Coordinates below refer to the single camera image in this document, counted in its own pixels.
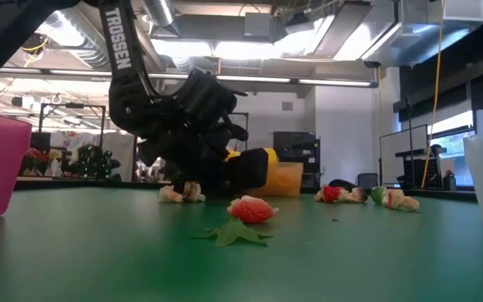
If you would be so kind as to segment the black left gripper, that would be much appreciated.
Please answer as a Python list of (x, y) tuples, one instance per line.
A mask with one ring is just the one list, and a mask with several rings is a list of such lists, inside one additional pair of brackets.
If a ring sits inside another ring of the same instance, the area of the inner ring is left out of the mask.
[(247, 131), (234, 125), (229, 115), (239, 96), (246, 92), (223, 86), (215, 76), (192, 70), (187, 81), (172, 95), (161, 96), (144, 112), (143, 141), (138, 156), (147, 166), (162, 158), (173, 163), (179, 174), (174, 191), (186, 185), (204, 190), (262, 187), (267, 181), (268, 152), (249, 149), (227, 160), (226, 145), (232, 138), (248, 139)]

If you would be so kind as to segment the large red-capped toy mushroom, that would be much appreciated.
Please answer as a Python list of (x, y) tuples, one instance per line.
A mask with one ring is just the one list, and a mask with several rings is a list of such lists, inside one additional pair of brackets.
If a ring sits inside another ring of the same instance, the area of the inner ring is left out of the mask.
[(226, 210), (231, 216), (252, 224), (268, 221), (278, 213), (277, 207), (249, 195), (233, 200)]

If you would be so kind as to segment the orange plastic basket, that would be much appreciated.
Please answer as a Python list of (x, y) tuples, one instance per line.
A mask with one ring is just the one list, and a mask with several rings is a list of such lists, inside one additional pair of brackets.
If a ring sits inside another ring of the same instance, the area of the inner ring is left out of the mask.
[(271, 163), (267, 170), (266, 184), (263, 187), (248, 190), (247, 194), (257, 198), (299, 196), (303, 171), (302, 163)]

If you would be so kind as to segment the black equipment cabinet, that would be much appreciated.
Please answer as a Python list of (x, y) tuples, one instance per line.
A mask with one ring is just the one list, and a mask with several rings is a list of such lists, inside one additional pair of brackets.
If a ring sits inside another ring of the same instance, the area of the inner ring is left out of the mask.
[(273, 149), (281, 162), (303, 165), (302, 188), (320, 187), (320, 143), (315, 133), (273, 132)]

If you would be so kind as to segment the long ceiling light bar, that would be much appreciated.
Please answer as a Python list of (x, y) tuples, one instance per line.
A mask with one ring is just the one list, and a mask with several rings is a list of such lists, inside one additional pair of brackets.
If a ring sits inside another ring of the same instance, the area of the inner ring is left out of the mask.
[[(107, 81), (112, 77), (109, 71), (92, 71), (92, 70), (52, 70), (52, 69), (34, 69), (34, 68), (18, 68), (18, 67), (2, 67), (0, 68), (0, 77), (18, 77), (33, 79), (61, 79), (65, 81), (73, 81), (78, 78), (90, 81)], [(282, 85), (301, 85), (301, 86), (343, 86), (355, 88), (378, 88), (379, 81), (357, 81), (345, 79), (309, 79), (309, 78), (288, 78), (288, 77), (267, 77), (252, 75), (216, 75), (219, 81), (234, 82), (254, 82), (266, 84), (282, 84)]]

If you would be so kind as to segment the white partition panel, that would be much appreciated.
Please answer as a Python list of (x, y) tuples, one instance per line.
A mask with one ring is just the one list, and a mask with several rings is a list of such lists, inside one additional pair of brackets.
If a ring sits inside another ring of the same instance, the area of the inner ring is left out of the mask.
[(122, 182), (131, 182), (134, 168), (135, 137), (129, 134), (106, 133), (102, 149), (112, 153), (112, 159), (120, 166), (112, 169), (112, 175), (119, 174)]

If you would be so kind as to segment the black background machine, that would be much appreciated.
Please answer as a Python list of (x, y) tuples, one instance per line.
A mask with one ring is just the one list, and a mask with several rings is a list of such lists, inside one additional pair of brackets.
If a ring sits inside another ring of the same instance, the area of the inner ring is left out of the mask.
[(121, 181), (122, 177), (113, 170), (121, 164), (112, 157), (111, 151), (103, 151), (101, 147), (87, 144), (76, 150), (77, 159), (68, 166), (71, 176), (102, 181)]

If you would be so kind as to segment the green-capped toy mushroom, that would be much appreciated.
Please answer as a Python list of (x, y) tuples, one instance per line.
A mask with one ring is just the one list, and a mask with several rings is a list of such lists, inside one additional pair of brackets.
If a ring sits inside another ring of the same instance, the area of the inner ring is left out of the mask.
[(386, 205), (388, 202), (387, 188), (384, 186), (376, 186), (371, 189), (371, 199), (377, 205)]

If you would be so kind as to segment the green table mat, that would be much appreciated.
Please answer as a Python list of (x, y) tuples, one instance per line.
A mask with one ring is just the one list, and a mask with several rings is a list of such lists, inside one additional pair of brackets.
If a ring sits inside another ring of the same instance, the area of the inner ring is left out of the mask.
[(158, 201), (153, 190), (15, 192), (0, 217), (0, 302), (483, 302), (476, 204), (274, 198), (265, 245), (217, 247), (203, 231), (227, 200)]

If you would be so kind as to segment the bright window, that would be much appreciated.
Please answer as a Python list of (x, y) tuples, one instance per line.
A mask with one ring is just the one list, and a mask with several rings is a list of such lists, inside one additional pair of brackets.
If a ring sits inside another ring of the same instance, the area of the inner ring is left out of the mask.
[(439, 155), (442, 175), (451, 171), (457, 186), (472, 187), (469, 165), (465, 161), (464, 139), (475, 134), (473, 112), (469, 110), (436, 122), (428, 126), (428, 134), (432, 136), (431, 145), (437, 144), (445, 149)]

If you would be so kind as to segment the black ceiling-mounted device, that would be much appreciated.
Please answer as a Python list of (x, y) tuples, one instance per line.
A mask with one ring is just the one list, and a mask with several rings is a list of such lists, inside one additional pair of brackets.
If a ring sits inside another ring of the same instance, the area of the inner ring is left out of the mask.
[(49, 37), (47, 35), (33, 33), (20, 47), (20, 49), (29, 55), (39, 55), (44, 51), (44, 48), (48, 42)]

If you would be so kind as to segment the round silver ventilation duct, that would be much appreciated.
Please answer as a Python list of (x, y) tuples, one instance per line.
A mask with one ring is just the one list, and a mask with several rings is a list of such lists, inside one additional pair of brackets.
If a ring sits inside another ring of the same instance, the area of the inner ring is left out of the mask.
[(166, 29), (171, 34), (180, 36), (175, 22), (175, 10), (170, 0), (142, 0), (142, 2), (148, 16), (150, 30)]

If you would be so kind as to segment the spiral silver ventilation duct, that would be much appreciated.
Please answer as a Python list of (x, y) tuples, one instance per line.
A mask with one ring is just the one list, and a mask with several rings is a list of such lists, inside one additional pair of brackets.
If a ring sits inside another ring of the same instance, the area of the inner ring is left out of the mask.
[(162, 101), (164, 95), (148, 77), (132, 0), (78, 1), (98, 9), (101, 29), (96, 29), (77, 8), (55, 10), (41, 28), (86, 65), (112, 73), (109, 111), (140, 113)]

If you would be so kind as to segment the rectangular silver ventilation duct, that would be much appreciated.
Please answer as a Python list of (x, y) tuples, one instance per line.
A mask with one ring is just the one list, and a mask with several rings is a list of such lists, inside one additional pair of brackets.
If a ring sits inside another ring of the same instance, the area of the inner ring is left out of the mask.
[(483, 0), (371, 0), (333, 59), (421, 64), (483, 24)]

